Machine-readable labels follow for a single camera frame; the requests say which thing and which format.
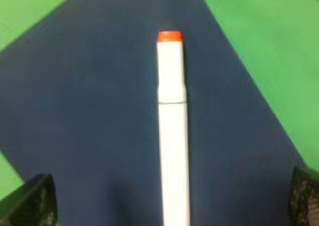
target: dark blue surface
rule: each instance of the dark blue surface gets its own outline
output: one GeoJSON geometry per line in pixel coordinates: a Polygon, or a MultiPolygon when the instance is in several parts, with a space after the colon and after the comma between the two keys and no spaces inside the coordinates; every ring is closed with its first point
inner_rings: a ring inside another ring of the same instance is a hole
{"type": "Polygon", "coordinates": [[[192,226],[287,226],[302,161],[203,0],[70,0],[0,55],[0,145],[60,226],[162,225],[156,35],[184,36],[192,226]]]}

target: marker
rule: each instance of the marker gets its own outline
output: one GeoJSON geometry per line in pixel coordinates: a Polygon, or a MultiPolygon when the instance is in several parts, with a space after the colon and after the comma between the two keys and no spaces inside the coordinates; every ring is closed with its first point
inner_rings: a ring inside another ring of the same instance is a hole
{"type": "Polygon", "coordinates": [[[164,226],[190,226],[187,98],[183,40],[159,32],[158,117],[164,226]]]}

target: orange cap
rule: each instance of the orange cap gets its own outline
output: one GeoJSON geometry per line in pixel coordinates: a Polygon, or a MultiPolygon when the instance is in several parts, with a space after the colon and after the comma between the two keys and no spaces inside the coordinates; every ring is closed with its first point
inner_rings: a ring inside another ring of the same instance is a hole
{"type": "Polygon", "coordinates": [[[180,31],[161,31],[158,34],[158,43],[183,42],[180,31]]]}

